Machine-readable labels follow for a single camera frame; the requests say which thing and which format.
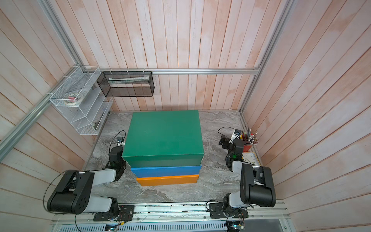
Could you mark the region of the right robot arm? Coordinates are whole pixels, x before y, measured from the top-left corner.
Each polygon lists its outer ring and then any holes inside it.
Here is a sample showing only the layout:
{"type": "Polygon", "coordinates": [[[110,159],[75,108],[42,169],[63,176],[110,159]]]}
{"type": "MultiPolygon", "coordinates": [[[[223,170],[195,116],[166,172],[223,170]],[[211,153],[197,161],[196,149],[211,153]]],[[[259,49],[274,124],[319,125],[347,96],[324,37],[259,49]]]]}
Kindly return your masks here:
{"type": "Polygon", "coordinates": [[[221,135],[219,145],[228,151],[225,157],[227,168],[240,175],[239,191],[224,197],[223,211],[229,213],[241,208],[253,208],[254,205],[274,207],[276,194],[271,169],[244,161],[244,141],[239,138],[229,139],[221,135]]]}

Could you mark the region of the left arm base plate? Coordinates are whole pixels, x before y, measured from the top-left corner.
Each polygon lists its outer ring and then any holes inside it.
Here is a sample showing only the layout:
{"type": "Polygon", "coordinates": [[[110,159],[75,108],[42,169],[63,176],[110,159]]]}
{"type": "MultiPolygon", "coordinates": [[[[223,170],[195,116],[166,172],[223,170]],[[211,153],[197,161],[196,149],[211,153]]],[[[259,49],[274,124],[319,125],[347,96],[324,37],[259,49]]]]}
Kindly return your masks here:
{"type": "Polygon", "coordinates": [[[96,213],[93,221],[131,221],[133,219],[134,208],[134,205],[113,206],[108,212],[96,213]]]}

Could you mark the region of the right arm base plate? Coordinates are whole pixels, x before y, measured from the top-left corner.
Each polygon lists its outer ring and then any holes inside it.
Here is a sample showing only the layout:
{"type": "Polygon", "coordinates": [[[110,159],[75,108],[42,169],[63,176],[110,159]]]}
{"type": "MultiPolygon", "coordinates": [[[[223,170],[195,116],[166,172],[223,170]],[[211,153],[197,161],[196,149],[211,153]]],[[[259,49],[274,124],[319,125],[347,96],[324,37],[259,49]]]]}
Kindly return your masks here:
{"type": "Polygon", "coordinates": [[[231,208],[224,207],[223,203],[211,202],[207,204],[207,211],[212,219],[227,219],[227,218],[247,218],[248,212],[246,208],[231,208]]]}

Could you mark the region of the blue shoebox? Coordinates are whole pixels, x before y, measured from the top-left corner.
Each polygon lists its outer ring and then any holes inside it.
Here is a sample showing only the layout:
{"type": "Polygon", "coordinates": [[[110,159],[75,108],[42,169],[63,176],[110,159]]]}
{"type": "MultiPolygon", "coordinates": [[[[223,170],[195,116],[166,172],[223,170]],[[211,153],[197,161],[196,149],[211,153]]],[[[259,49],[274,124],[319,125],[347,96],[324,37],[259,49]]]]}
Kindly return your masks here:
{"type": "Polygon", "coordinates": [[[131,168],[138,178],[198,175],[202,166],[142,167],[131,168]]]}

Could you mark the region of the green shoebox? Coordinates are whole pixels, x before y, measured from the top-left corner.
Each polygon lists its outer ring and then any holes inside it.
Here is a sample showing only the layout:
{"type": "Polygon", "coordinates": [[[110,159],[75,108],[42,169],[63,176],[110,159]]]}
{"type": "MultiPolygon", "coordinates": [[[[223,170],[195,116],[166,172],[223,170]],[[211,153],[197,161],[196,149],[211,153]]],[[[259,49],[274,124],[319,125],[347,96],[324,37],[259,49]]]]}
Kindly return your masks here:
{"type": "Polygon", "coordinates": [[[132,168],[200,166],[199,111],[133,113],[122,157],[132,168]]]}

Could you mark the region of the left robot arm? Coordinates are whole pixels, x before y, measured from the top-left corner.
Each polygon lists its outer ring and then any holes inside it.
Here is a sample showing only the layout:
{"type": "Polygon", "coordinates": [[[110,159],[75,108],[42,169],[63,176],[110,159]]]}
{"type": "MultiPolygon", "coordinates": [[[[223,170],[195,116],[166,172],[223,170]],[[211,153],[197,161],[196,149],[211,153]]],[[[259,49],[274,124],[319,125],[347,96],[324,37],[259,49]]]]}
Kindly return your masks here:
{"type": "Polygon", "coordinates": [[[116,146],[109,152],[109,161],[104,169],[96,171],[67,170],[53,193],[46,210],[54,214],[100,213],[109,220],[120,214],[116,198],[91,195],[92,187],[118,181],[126,170],[122,158],[123,147],[116,146]]]}

